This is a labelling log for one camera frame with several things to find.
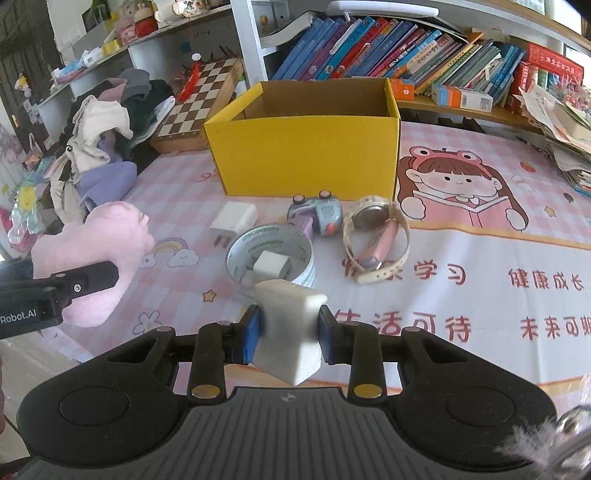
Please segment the white rectangular eraser block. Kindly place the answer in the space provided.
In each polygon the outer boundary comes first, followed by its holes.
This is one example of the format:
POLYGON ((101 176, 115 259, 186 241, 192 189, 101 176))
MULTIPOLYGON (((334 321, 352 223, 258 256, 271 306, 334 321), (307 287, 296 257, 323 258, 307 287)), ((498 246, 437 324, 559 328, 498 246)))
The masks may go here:
POLYGON ((307 381, 322 365, 318 314, 328 297, 287 280, 266 280, 254 287, 262 314, 252 364, 290 386, 307 381))

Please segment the small white charger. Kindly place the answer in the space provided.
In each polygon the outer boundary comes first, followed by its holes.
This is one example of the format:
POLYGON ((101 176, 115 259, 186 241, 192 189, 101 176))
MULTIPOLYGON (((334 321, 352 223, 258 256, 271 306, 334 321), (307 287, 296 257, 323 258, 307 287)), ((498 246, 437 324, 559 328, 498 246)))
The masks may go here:
POLYGON ((290 257, 266 250, 252 267, 256 283, 273 279, 284 279, 290 272, 290 257))

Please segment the white tape roll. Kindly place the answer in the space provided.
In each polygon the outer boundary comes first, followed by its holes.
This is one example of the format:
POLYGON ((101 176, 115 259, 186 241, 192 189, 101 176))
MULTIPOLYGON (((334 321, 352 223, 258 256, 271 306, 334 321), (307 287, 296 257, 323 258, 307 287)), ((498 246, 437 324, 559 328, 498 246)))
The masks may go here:
POLYGON ((225 267, 230 279, 249 297, 256 284, 266 280, 315 286, 311 240, 293 225, 266 224, 246 231, 229 247, 225 267))

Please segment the cream wrist watch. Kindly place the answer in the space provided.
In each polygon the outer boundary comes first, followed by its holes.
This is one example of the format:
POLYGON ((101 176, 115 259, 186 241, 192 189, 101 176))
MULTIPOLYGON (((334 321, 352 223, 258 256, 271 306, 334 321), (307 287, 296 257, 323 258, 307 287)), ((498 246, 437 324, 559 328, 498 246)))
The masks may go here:
POLYGON ((379 196, 366 196, 346 212, 342 220, 342 244, 346 257, 356 270, 356 284, 370 285, 394 278, 408 260, 411 232, 408 221, 394 201, 379 196), (396 260, 388 256, 399 232, 403 230, 406 244, 396 260), (353 232, 370 233, 372 240, 363 253, 353 252, 353 232))

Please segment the pink plush toy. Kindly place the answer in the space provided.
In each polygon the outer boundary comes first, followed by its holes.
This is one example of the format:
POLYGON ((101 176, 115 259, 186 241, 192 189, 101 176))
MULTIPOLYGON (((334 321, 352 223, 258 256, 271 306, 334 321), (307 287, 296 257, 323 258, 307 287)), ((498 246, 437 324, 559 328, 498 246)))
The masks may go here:
POLYGON ((105 261, 118 269, 113 287, 74 299, 63 310, 65 324, 91 328, 108 319, 154 246, 148 221, 135 206, 110 202, 93 209, 84 223, 69 223, 61 233, 37 240, 31 251, 35 279, 105 261))

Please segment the large white charger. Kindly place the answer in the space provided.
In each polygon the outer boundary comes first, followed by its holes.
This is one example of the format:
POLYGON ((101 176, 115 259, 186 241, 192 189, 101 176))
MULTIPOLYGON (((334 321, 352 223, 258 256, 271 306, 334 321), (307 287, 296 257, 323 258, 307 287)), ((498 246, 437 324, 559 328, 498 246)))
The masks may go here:
POLYGON ((245 202, 228 202, 211 223, 214 247, 228 247, 236 237, 256 225, 259 219, 256 205, 245 202))

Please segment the blue toy truck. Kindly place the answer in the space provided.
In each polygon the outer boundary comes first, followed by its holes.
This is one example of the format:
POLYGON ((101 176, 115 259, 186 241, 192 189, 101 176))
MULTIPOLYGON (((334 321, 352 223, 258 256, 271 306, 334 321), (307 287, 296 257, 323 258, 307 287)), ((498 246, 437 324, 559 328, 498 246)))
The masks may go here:
POLYGON ((332 236, 342 229, 342 204, 329 190, 315 197, 294 195, 287 210, 287 223, 293 225, 308 239, 332 236))

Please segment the pink small case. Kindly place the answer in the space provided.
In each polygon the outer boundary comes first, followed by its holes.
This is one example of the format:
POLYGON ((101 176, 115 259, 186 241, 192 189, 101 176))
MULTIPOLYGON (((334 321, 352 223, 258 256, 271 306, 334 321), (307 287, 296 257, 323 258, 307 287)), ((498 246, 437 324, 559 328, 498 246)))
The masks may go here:
POLYGON ((396 220, 388 220, 378 229, 377 234, 359 259, 363 268, 375 270, 381 267, 387 259, 399 228, 399 223, 396 220))

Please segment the yellow cardboard box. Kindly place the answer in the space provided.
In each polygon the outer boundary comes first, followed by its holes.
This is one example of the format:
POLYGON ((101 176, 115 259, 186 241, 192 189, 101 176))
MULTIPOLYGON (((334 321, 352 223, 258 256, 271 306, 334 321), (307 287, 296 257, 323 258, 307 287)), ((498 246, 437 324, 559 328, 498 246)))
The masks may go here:
POLYGON ((401 116, 387 78, 259 82, 204 130, 230 196, 394 198, 401 116))

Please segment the wooden chess board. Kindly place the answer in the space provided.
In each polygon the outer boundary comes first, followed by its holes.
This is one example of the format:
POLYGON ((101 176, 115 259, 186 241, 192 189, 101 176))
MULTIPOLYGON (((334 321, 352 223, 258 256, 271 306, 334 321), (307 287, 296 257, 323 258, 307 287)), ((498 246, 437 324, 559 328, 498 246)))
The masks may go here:
POLYGON ((200 60, 197 86, 186 101, 176 100, 153 134, 152 147, 160 154, 207 150, 204 124, 231 102, 242 74, 240 57, 200 60))

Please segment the white shelf unit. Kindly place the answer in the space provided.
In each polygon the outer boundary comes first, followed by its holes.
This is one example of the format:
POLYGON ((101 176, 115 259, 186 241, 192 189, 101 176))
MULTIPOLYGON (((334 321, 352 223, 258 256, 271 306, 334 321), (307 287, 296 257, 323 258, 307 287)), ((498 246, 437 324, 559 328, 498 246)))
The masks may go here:
MULTIPOLYGON (((498 28, 562 53, 567 47, 588 56, 590 41, 569 27, 511 1, 420 1, 424 8, 436 9, 454 26, 472 29, 498 28)), ((38 103, 38 112, 51 138, 65 126, 71 101, 108 77, 127 67, 146 70, 153 78, 171 83, 181 65, 197 51, 205 57, 221 55, 225 49, 243 58, 246 83, 264 81, 273 69, 269 57, 276 46, 259 41, 256 10, 252 1, 231 1, 192 19, 179 20, 139 38, 106 56, 67 84, 60 85, 38 103)))

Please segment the orange white medicine box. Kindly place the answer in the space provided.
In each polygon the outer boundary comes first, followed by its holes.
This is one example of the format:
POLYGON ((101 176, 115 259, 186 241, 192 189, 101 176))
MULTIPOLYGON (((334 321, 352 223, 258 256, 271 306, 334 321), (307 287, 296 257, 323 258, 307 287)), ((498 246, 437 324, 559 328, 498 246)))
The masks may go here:
POLYGON ((490 95, 464 88, 434 85, 431 98, 438 106, 442 107, 484 113, 490 113, 493 109, 493 98, 490 95))

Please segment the red tassel ornament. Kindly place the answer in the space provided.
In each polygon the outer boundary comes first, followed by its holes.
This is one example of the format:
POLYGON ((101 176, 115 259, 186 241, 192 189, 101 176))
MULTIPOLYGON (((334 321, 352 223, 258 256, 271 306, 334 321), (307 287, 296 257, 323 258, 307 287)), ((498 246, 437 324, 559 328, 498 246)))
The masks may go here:
POLYGON ((176 95, 176 100, 179 103, 186 101, 190 97, 195 86, 197 86, 198 79, 200 78, 201 55, 199 53, 195 52, 191 55, 191 60, 192 60, 193 64, 190 69, 189 75, 188 75, 183 87, 179 90, 179 92, 176 95))

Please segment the row of books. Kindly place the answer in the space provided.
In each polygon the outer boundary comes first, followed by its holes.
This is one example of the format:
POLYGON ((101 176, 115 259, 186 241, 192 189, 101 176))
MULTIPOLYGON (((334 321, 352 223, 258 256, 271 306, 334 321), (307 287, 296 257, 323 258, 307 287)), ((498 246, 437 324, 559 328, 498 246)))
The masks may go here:
POLYGON ((415 95, 431 98, 434 85, 446 85, 487 93, 493 107, 528 87, 523 48, 466 35, 437 18, 307 12, 266 40, 287 46, 273 80, 401 78, 414 84, 415 95))

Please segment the stack of papers and books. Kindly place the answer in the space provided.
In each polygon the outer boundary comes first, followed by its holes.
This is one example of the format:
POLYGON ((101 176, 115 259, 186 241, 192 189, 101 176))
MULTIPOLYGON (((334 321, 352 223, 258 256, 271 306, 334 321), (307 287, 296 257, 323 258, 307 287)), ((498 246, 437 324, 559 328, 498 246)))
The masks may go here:
POLYGON ((558 169, 579 193, 590 195, 590 116, 537 84, 520 90, 523 115, 540 128, 558 169))

